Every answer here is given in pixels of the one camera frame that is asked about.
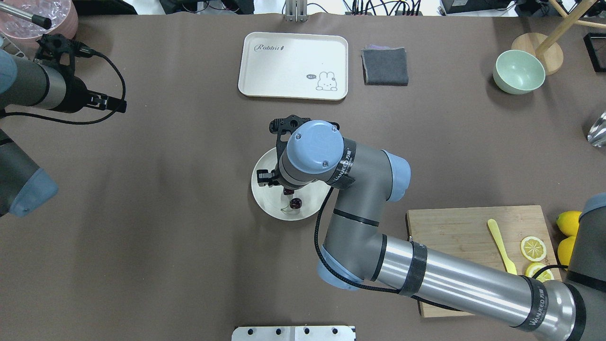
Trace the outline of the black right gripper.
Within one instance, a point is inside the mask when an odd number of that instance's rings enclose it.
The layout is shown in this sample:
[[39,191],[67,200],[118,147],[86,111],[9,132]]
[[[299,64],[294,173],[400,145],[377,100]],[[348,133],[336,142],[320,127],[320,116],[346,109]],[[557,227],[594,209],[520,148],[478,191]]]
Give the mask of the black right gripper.
[[272,171],[258,169],[258,186],[282,186],[284,196],[307,184],[322,181],[331,186],[340,164],[340,126],[323,119],[290,115],[271,121],[276,135],[276,162]]

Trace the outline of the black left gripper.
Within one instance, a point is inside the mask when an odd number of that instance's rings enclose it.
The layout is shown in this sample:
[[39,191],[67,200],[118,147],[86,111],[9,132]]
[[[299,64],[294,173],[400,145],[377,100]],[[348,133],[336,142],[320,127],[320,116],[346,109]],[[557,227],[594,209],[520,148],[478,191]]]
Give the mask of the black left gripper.
[[88,45],[56,34],[43,34],[37,40],[36,63],[45,74],[47,85],[43,98],[36,103],[37,108],[73,114],[84,107],[93,108],[98,104],[101,110],[124,114],[127,110],[125,99],[97,94],[90,91],[85,83],[75,76],[75,58],[90,58],[98,53]]

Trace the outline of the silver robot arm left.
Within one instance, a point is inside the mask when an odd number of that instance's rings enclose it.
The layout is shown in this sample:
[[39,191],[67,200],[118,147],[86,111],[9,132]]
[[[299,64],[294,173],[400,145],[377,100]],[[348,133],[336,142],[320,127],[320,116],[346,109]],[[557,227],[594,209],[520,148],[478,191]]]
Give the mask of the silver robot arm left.
[[[76,57],[104,54],[80,41],[44,34],[37,42],[35,60],[1,52],[1,117],[6,107],[19,105],[66,114],[83,108],[124,113],[125,94],[119,99],[87,89],[75,75]],[[2,215],[26,216],[58,192],[58,185],[5,132],[0,138],[0,210]]]

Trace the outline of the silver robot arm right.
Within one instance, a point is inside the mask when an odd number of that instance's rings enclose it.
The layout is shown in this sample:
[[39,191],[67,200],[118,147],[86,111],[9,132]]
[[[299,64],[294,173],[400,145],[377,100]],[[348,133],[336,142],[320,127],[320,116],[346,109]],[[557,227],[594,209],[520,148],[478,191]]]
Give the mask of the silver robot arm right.
[[256,172],[260,186],[297,190],[323,182],[338,190],[324,244],[314,236],[320,277],[341,288],[392,293],[500,320],[542,341],[605,339],[605,195],[579,218],[563,281],[509,274],[379,233],[387,202],[409,187],[408,162],[344,138],[339,125],[290,115],[273,119],[277,162]]

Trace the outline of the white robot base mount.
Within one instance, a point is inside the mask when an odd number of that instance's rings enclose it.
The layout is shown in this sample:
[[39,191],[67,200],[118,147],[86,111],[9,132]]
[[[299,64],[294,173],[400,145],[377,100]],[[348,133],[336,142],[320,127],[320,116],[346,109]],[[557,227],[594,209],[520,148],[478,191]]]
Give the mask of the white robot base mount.
[[299,326],[241,326],[232,341],[356,341],[356,328],[342,324]]

